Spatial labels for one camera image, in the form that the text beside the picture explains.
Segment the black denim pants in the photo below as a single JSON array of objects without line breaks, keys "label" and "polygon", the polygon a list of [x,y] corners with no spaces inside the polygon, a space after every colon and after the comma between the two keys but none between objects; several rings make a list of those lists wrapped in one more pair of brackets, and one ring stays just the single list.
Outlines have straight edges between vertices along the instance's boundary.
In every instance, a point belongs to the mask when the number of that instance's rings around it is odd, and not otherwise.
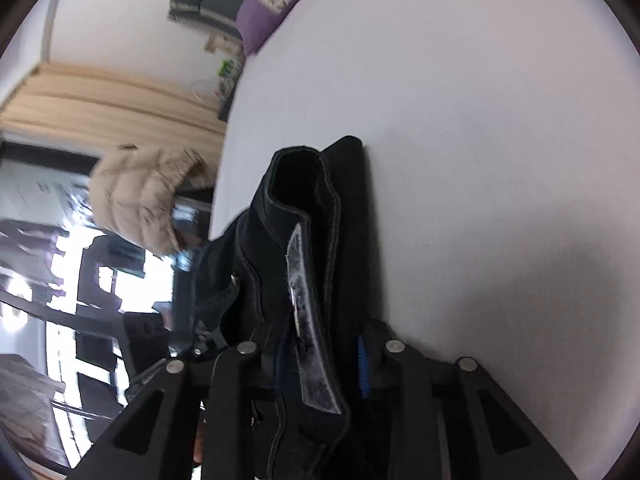
[{"label": "black denim pants", "polygon": [[[369,360],[366,153],[344,136],[323,150],[277,151],[244,209],[198,255],[192,346],[214,358],[262,336],[248,389],[243,465],[255,479],[383,479],[388,423],[380,388],[362,394],[358,338]],[[281,339],[290,388],[274,385]]]}]

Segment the black framed window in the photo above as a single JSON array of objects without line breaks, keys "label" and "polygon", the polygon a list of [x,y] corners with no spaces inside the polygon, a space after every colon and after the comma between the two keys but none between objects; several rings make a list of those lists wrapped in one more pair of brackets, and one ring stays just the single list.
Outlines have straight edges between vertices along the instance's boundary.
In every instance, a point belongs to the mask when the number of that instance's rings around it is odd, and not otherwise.
[{"label": "black framed window", "polygon": [[65,477],[191,341],[210,189],[178,193],[186,244],[157,257],[93,222],[88,184],[105,155],[1,147],[1,431],[40,478]]}]

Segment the beige puffer jacket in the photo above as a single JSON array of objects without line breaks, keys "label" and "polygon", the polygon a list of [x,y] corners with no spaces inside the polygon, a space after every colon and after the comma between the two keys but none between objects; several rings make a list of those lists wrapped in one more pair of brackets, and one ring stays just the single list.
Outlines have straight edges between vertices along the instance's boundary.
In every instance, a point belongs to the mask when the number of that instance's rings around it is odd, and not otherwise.
[{"label": "beige puffer jacket", "polygon": [[173,255],[186,244],[172,223],[176,196],[210,188],[214,177],[192,148],[121,148],[91,171],[93,222],[157,257]]}]

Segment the beige curtain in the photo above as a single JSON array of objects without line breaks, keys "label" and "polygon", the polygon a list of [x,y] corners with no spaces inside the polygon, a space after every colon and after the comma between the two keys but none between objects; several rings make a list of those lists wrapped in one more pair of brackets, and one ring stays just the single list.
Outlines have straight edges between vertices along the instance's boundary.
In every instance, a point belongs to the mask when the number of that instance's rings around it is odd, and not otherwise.
[{"label": "beige curtain", "polygon": [[175,145],[217,157],[217,107],[176,84],[98,68],[41,63],[1,104],[1,128],[87,148]]}]

